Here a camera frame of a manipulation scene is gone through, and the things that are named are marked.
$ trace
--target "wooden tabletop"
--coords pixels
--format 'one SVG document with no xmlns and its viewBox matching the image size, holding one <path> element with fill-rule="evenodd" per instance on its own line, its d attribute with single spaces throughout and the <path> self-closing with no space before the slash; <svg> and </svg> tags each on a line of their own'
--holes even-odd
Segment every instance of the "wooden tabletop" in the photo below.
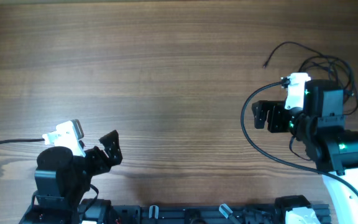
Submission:
<svg viewBox="0 0 358 224">
<path fill-rule="evenodd" d="M 113 205 L 242 205 L 303 194 L 332 206 L 321 176 L 267 159 L 241 131 L 246 98 L 312 56 L 288 45 L 263 69 L 286 40 L 347 60 L 358 87 L 358 2 L 0 6 L 0 140 L 40 138 L 79 119 L 89 148 L 118 130 L 122 164 L 92 181 Z M 255 100 L 285 96 L 276 87 Z M 269 153 L 314 167 L 288 150 L 290 134 L 255 130 L 250 109 L 246 123 Z M 358 130 L 358 111 L 347 128 Z M 0 223 L 23 216 L 46 148 L 0 145 Z M 294 148 L 305 155 L 301 143 Z"/>
</svg>

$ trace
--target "green light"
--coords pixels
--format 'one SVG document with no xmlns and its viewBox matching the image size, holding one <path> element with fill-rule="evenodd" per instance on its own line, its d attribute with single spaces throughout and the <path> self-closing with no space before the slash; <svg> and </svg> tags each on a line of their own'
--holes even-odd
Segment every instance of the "green light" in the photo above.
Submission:
<svg viewBox="0 0 358 224">
<path fill-rule="evenodd" d="M 346 148 L 346 145 L 345 144 L 339 144 L 339 149 L 345 149 Z"/>
</svg>

